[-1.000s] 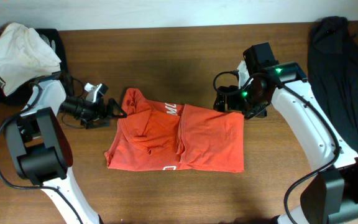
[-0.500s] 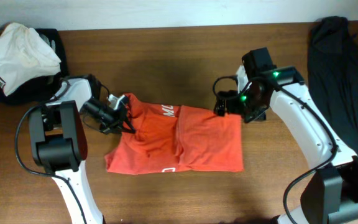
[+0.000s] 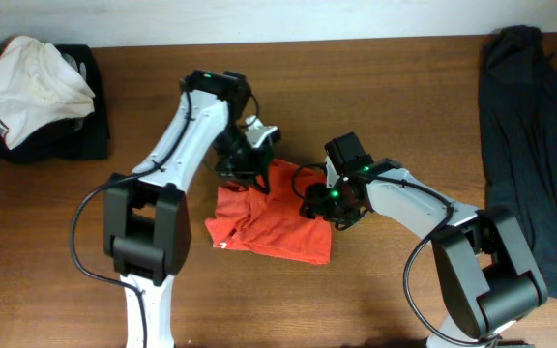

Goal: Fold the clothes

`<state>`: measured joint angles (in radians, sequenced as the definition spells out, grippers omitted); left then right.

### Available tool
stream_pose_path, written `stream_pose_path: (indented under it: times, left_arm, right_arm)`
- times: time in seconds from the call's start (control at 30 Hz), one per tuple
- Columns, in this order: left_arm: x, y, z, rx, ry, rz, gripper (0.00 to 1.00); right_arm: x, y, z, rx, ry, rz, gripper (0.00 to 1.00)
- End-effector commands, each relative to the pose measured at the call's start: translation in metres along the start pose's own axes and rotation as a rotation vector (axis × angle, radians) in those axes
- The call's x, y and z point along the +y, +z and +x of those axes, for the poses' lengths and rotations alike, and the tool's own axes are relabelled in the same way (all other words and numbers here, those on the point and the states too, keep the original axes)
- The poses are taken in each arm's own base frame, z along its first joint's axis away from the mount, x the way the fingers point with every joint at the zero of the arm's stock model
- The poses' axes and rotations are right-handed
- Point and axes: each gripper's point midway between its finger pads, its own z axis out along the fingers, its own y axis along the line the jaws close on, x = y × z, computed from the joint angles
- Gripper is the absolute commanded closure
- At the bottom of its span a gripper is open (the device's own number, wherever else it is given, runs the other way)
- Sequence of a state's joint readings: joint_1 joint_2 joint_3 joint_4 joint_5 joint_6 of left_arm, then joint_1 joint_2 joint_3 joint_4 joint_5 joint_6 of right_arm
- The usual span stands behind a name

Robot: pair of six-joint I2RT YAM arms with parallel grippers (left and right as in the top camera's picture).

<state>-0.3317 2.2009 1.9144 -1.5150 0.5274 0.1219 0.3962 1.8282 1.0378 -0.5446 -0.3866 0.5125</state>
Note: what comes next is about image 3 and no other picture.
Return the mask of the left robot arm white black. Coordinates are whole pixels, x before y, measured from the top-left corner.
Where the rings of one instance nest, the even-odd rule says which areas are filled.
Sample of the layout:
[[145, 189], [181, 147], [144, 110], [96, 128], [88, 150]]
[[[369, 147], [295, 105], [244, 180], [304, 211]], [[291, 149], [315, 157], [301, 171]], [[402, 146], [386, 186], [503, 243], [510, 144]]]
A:
[[114, 173], [104, 194], [103, 250], [124, 282], [127, 344], [171, 347], [171, 294], [191, 247], [187, 191], [207, 151], [216, 174], [270, 192], [269, 167], [280, 132], [242, 117], [253, 95], [235, 72], [195, 70], [182, 81], [176, 115], [130, 177]]

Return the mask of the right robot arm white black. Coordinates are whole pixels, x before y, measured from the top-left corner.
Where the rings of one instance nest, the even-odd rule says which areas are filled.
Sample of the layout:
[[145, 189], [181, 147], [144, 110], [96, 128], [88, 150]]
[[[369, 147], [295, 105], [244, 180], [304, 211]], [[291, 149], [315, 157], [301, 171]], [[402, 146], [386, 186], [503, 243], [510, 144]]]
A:
[[[548, 299], [541, 271], [513, 213], [479, 209], [417, 180], [393, 159], [376, 161], [349, 132], [325, 146], [322, 184], [302, 192], [301, 216], [345, 230], [366, 214], [391, 218], [419, 237], [403, 270], [405, 298], [429, 330], [428, 347], [499, 347], [501, 333]], [[431, 247], [448, 312], [440, 328], [410, 291], [416, 258]]]

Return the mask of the orange t-shirt with white logo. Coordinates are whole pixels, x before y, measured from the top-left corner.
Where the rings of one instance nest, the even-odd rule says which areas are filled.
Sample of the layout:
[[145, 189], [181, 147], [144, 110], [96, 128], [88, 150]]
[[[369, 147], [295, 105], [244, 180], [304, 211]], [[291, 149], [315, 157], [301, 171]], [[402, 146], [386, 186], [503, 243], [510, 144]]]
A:
[[271, 191], [263, 194], [235, 183], [217, 189], [215, 215], [205, 220], [213, 246], [326, 265], [331, 259], [330, 223], [321, 217], [300, 215], [302, 199], [291, 187], [297, 174], [297, 191], [323, 184], [325, 176], [294, 163], [275, 159], [269, 171]]

